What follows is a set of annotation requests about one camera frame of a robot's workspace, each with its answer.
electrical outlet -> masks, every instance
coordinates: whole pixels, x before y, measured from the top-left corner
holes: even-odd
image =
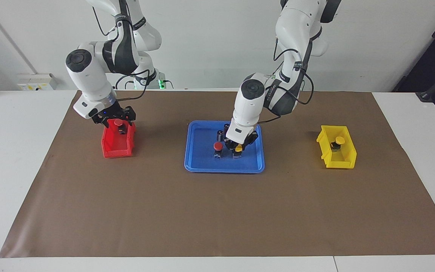
[[[18,74],[18,77],[18,86],[23,91],[54,91],[57,88],[52,74]]]
[[[159,72],[159,88],[160,88],[161,90],[167,88],[167,83],[164,82],[164,81],[165,81],[165,74]]]

black cable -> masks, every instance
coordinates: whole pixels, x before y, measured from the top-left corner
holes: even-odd
[[[285,51],[283,51],[283,52],[281,52],[279,55],[278,55],[278,57],[276,57],[276,50],[278,49],[278,38],[276,38],[276,43],[275,43],[275,51],[274,51],[274,53],[273,53],[273,61],[274,62],[276,62],[283,54],[285,54],[286,52],[289,52],[289,51],[293,51],[293,52],[295,52],[295,53],[297,53],[298,54],[298,56],[300,57],[300,61],[303,61],[302,60],[302,56],[300,55],[300,52],[298,52],[298,50],[296,50],[296,49],[294,49],[294,48],[290,48],[290,49],[287,49],[287,50],[285,50]]]
[[[292,94],[292,92],[290,92],[289,90],[287,90],[287,89],[285,89],[285,88],[283,88],[283,87],[281,87],[281,86],[276,86],[277,88],[279,88],[279,89],[282,89],[283,91],[285,91],[286,93],[288,93],[289,95],[291,95],[298,103],[300,103],[300,104],[302,104],[302,105],[307,105],[307,104],[309,104],[310,103],[310,101],[312,100],[312,98],[313,98],[313,93],[315,92],[315,85],[313,84],[313,80],[308,76],[308,74],[307,73],[304,73],[304,76],[306,76],[307,77],[307,79],[309,79],[309,81],[310,81],[310,83],[311,83],[311,94],[310,94],[310,97],[309,97],[309,99],[308,99],[308,101],[306,101],[306,102],[301,102],[294,94]]]
[[[114,43],[120,36],[119,29],[117,29],[117,36],[112,40],[112,43]]]
[[[127,81],[127,82],[125,83],[125,89],[126,89],[126,90],[127,90],[126,85],[127,85],[128,83],[133,83],[133,81]]]
[[[269,123],[269,122],[273,122],[274,120],[278,120],[278,119],[280,119],[280,118],[281,118],[281,115],[277,115],[276,118],[270,119],[270,120],[268,120],[268,121],[258,122],[258,125],[266,124],[266,123]]]
[[[302,91],[303,91],[303,89],[305,88],[305,86],[307,85],[307,82],[306,82],[306,81],[302,81],[302,83],[303,83],[303,86],[302,86],[302,88],[301,88],[300,92],[302,92]]]
[[[278,66],[278,68],[272,73],[272,75],[275,75],[276,72],[278,72],[278,70],[281,68],[281,66],[284,64],[285,62],[281,62],[281,64]]]
[[[117,82],[115,83],[115,88],[118,90],[119,89],[119,83],[122,81],[122,79],[124,79],[124,78],[126,78],[126,77],[128,77],[128,76],[138,76],[138,75],[140,75],[140,74],[143,74],[143,73],[146,73],[147,72],[147,70],[144,70],[144,71],[142,71],[142,72],[140,72],[140,73],[137,73],[137,74],[126,74],[125,76],[122,76],[121,78],[119,78],[118,80],[117,80]]]
[[[95,19],[97,19],[97,24],[98,24],[98,28],[100,29],[100,32],[101,32],[102,35],[105,36],[105,37],[106,37],[106,36],[109,36],[109,34],[115,30],[116,26],[114,26],[114,28],[113,28],[112,30],[110,30],[109,32],[107,32],[107,34],[105,34],[105,33],[103,32],[102,26],[100,25],[100,21],[98,20],[97,11],[95,10],[94,7],[92,7],[92,9],[93,9],[93,14],[95,14]]]
[[[127,9],[128,17],[130,18],[130,21],[132,21],[132,16],[130,14],[130,9],[128,8],[128,3],[127,2],[125,2],[125,6],[126,6],[126,9]]]
[[[172,88],[174,88],[174,84],[172,84],[172,81],[170,81],[170,80],[164,80],[164,82],[169,82],[169,83],[171,83]]]
[[[147,77],[146,77],[146,79],[148,79],[149,76],[150,76],[150,70],[147,69],[147,70],[145,70],[144,72],[147,72]],[[144,88],[143,88],[142,94],[139,95],[138,97],[121,98],[121,99],[117,99],[117,101],[118,101],[118,102],[122,102],[122,101],[128,101],[128,100],[138,100],[139,98],[141,98],[141,97],[145,94],[145,90],[147,90],[147,86],[148,86],[148,82],[145,83],[145,86],[144,86]]]
[[[279,55],[278,55],[278,57],[275,57],[273,60],[276,62],[283,54],[285,54],[286,52],[289,52],[289,51],[293,51],[293,52],[296,52],[297,54],[300,54],[300,52],[298,52],[298,50],[296,50],[296,49],[294,49],[294,48],[290,48],[290,49],[287,49],[287,50],[285,50],[285,51],[283,51],[283,52],[281,52]]]

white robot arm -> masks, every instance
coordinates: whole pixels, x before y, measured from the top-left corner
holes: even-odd
[[[276,23],[276,46],[283,51],[279,55],[284,55],[283,67],[279,78],[256,73],[241,85],[226,133],[229,149],[242,145],[244,150],[255,141],[254,129],[263,107],[278,117],[295,109],[303,78],[307,76],[309,57],[321,56],[328,48],[320,39],[321,24],[333,20],[340,1],[281,0],[283,10]]]
[[[152,59],[145,51],[162,44],[159,32],[145,19],[138,0],[86,0],[115,18],[116,37],[105,42],[82,43],[66,59],[67,71],[82,96],[74,109],[96,124],[108,119],[135,120],[131,107],[122,109],[105,73],[141,75],[145,82],[157,76]]]

white table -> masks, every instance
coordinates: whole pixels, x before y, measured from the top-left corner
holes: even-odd
[[[0,92],[0,249],[74,94],[75,91]],[[435,202],[435,106],[419,102],[412,93],[375,93],[374,96]],[[340,272],[428,272],[435,271],[435,255],[0,259],[0,271],[17,272],[41,270],[337,272],[337,269]]]

